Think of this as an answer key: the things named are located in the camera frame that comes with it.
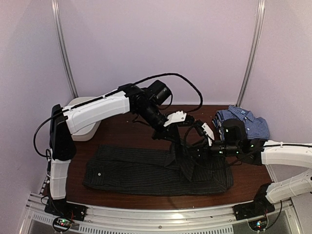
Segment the wooden table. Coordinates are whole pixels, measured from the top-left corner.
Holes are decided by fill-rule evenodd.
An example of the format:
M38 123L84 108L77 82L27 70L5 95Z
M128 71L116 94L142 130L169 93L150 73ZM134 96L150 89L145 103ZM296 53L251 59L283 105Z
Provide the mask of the wooden table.
M193 106L171 106L164 111L190 110ZM227 106L203 106L192 113L196 119L201 119L212 125L212 118L217 110L227 109ZM72 160L67 179L67 199L88 205L133 208L133 209L174 209L207 207L231 204L252 200L260 185L271 182L265 166L243 164L232 166L234 186L221 195L205 196L146 196L127 195L101 190L95 190L82 185L87 161L94 155L101 144L111 144L122 147L137 147L151 149L168 149L170 143L164 140L152 140L153 129L139 123L133 124L135 116L127 113L102 121L95 136L88 142L76 142L77 154ZM196 132L189 134L189 140L196 140Z

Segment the blue checkered shirt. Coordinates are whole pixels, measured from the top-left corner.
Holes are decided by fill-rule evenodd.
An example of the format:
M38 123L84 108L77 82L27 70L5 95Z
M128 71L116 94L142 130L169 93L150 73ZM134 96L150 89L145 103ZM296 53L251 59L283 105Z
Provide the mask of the blue checkered shirt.
M219 130L222 140L224 140L222 123L230 118L236 118L244 122L248 139L269 139L270 132L264 118L255 118L251 111L246 111L236 106L229 106L228 110L217 111L216 118L213 119L213 123Z

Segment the shirt collar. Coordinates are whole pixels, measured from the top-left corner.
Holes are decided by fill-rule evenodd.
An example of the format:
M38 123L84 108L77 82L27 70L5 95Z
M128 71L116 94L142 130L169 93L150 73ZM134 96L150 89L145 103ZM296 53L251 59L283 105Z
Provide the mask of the shirt collar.
M246 111L242 108L236 107L236 106L229 106L229 111L233 113L239 120L244 120L246 117L251 122L254 121L254 115L251 111Z

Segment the white wall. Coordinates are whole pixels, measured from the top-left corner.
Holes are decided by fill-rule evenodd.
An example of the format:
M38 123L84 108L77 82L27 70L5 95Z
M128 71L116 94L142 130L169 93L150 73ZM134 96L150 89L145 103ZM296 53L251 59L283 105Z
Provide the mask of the white wall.
M29 192L38 192L45 177L34 131L54 104L71 97L50 1L1 1L0 32L0 233L12 234ZM48 126L38 146L48 146Z
M271 138L312 142L312 2L268 0L261 41L243 107L264 117ZM274 166L278 180L302 168ZM293 199L310 234L312 195Z
M206 104L236 103L257 0L67 0L60 13L80 96L98 96L151 75L178 72ZM178 78L175 104L198 104Z

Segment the clothing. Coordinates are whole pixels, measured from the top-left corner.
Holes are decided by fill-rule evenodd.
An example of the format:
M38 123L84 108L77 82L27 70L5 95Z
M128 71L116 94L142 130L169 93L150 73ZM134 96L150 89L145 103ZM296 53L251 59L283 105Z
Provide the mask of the clothing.
M187 157L176 158L173 148L165 151L101 145L87 163L83 184L95 189L140 195L219 194L233 186L229 167L205 170ZM224 158L216 157L205 166L213 169L225 165Z
M230 118L236 118L244 122L248 139L269 139L270 132L264 118L255 118L251 111L229 106L228 110L217 111L216 118L213 119L213 124L219 130L222 140L224 140L222 123Z

